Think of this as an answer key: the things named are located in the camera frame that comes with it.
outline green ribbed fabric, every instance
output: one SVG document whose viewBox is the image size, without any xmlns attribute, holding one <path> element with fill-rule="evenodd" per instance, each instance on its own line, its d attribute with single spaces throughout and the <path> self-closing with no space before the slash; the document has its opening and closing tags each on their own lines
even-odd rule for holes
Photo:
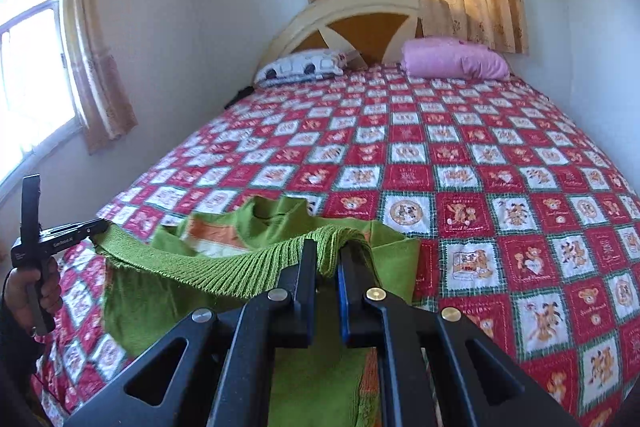
<svg viewBox="0 0 640 427">
<path fill-rule="evenodd" d="M 249 251 L 213 259 L 198 253 L 184 240 L 194 219 L 231 227 Z M 161 227 L 149 246 L 111 225 L 94 239 L 108 260 L 105 330 L 136 357 L 194 309 L 223 312 L 273 288 L 280 270 L 298 263 L 305 238 L 318 243 L 322 276 L 316 336 L 308 349 L 276 350 L 269 425 L 370 427 L 378 396 L 368 384 L 370 367 L 363 377 L 368 350 L 342 345 L 332 276 L 350 242 L 382 287 L 411 301 L 420 241 L 379 221 L 313 217 L 306 200 L 256 196 L 227 214 L 194 213 L 178 227 Z"/>
</svg>

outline headboard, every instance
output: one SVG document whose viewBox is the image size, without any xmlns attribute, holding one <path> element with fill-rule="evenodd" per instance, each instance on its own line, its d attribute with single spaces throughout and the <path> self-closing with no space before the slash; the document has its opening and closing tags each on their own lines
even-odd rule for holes
<svg viewBox="0 0 640 427">
<path fill-rule="evenodd" d="M 420 0 L 319 0 L 271 41 L 258 70 L 276 58 L 313 48 L 358 50 L 353 67 L 401 59 L 402 44 L 422 37 Z"/>
</svg>

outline silver bolt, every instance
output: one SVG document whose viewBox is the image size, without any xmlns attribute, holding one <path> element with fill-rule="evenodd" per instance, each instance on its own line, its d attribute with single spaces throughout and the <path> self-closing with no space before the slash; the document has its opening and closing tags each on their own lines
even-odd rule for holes
<svg viewBox="0 0 640 427">
<path fill-rule="evenodd" d="M 386 292 L 382 288 L 369 288 L 367 290 L 367 299 L 372 301 L 382 301 L 386 298 Z"/>
<path fill-rule="evenodd" d="M 213 317 L 213 313 L 211 310 L 207 310 L 206 308 L 198 308 L 191 314 L 191 319 L 193 322 L 204 323 L 209 322 Z"/>
<path fill-rule="evenodd" d="M 267 293 L 267 297 L 270 301 L 281 302 L 284 301 L 289 296 L 289 292 L 284 288 L 274 288 L 269 293 Z"/>
<path fill-rule="evenodd" d="M 440 312 L 440 315 L 442 315 L 443 319 L 449 322 L 458 322 L 462 318 L 462 313 L 460 312 L 460 310 L 458 308 L 452 307 L 444 308 Z"/>
</svg>

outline window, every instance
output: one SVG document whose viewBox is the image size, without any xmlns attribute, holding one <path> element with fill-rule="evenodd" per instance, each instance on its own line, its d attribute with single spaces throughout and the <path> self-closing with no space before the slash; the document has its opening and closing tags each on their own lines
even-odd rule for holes
<svg viewBox="0 0 640 427">
<path fill-rule="evenodd" d="M 0 184 L 74 118 L 58 0 L 0 0 Z"/>
</svg>

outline hand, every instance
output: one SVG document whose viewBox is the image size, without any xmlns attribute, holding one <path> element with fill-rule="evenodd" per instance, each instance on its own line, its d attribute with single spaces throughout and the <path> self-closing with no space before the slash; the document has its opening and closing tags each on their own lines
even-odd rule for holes
<svg viewBox="0 0 640 427">
<path fill-rule="evenodd" d="M 58 263 L 52 257 L 49 259 L 49 278 L 42 285 L 40 305 L 51 315 L 62 308 L 62 288 L 60 288 L 60 273 Z M 16 322 L 27 332 L 35 326 L 31 308 L 27 300 L 27 285 L 40 279 L 40 270 L 36 268 L 14 268 L 9 274 L 4 289 L 4 302 L 12 312 Z"/>
</svg>

